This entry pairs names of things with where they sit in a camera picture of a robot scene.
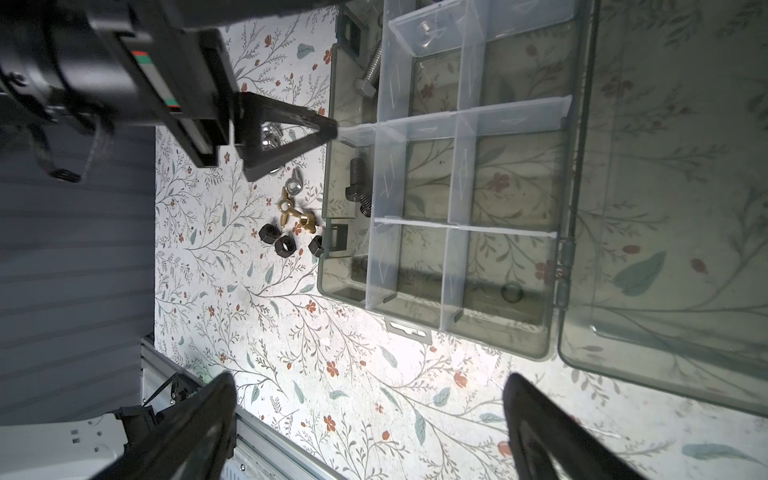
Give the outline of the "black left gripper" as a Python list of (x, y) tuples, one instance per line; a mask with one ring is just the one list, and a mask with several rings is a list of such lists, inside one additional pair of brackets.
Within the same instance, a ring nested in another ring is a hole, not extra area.
[[(236, 82), (221, 32), (185, 27), (181, 1), (4, 1), (1, 124), (67, 125), (95, 140), (163, 126), (199, 168), (230, 142)], [(236, 95), (236, 150), (255, 182), (337, 138), (338, 123)]]

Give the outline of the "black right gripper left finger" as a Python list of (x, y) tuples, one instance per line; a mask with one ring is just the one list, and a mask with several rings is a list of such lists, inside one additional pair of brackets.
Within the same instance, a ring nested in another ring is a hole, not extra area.
[(237, 394), (224, 372), (172, 409), (96, 479), (219, 479), (236, 444)]

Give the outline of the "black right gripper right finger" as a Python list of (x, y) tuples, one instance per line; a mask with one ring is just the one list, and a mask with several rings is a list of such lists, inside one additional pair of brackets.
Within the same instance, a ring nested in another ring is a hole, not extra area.
[(509, 446), (520, 479), (641, 479), (566, 412), (518, 373), (503, 389)]

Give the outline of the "silver flange nut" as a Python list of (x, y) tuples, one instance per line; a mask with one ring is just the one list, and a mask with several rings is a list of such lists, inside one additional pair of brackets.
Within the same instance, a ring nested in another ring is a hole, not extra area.
[(266, 122), (261, 126), (264, 150), (279, 148), (283, 144), (283, 130), (279, 123)]

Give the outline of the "silver wing nut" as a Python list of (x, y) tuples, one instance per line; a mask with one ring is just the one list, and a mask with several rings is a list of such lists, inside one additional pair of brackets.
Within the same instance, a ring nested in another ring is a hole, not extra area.
[(301, 171), (294, 168), (291, 176), (286, 180), (284, 188), (291, 197), (298, 196), (304, 189)]

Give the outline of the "brass wing nut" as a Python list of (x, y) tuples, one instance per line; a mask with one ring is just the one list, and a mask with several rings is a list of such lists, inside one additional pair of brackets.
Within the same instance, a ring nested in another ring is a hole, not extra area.
[(316, 216), (312, 211), (301, 212), (294, 210), (292, 215), (297, 219), (299, 225), (308, 233), (317, 232)]
[(295, 208), (294, 199), (290, 196), (286, 187), (282, 188), (281, 197), (277, 203), (280, 212), (280, 225), (285, 227), (290, 217), (300, 218), (302, 214)]

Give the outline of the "black hex bolt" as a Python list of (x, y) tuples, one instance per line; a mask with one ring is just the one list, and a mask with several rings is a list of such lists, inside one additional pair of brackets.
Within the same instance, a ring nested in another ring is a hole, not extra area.
[(349, 185), (345, 188), (345, 198), (359, 202), (368, 192), (367, 167), (364, 159), (356, 157), (349, 163)]
[(359, 196), (359, 209), (363, 216), (370, 218), (372, 214), (372, 192), (370, 189), (366, 189)]

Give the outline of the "small black nut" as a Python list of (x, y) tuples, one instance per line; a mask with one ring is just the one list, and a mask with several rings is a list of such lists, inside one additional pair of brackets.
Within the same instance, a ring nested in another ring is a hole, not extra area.
[(283, 235), (274, 243), (274, 250), (281, 258), (290, 258), (297, 251), (297, 245), (293, 237)]
[(321, 258), (325, 252), (323, 247), (323, 237), (321, 235), (315, 235), (309, 243), (309, 251), (316, 258)]
[(273, 224), (265, 224), (259, 229), (258, 236), (262, 242), (274, 245), (281, 237), (281, 230)]

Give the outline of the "translucent green organizer box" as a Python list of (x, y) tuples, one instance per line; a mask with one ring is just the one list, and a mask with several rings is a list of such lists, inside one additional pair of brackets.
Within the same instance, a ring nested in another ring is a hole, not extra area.
[(765, 2), (357, 1), (336, 37), (322, 294), (557, 353), (600, 402), (613, 378), (766, 414)]

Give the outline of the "silver hex bolt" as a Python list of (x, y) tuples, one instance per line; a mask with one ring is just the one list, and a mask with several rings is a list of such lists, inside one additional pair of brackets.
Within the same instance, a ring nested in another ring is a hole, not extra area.
[(355, 92), (363, 98), (373, 98), (378, 92), (383, 42), (379, 41), (365, 73), (353, 83)]

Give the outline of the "shiny silver nut pair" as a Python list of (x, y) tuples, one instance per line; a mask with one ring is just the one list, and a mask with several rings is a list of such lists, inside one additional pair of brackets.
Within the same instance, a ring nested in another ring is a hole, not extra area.
[(446, 31), (446, 24), (436, 19), (424, 20), (419, 25), (417, 45), (424, 50), (435, 49)]

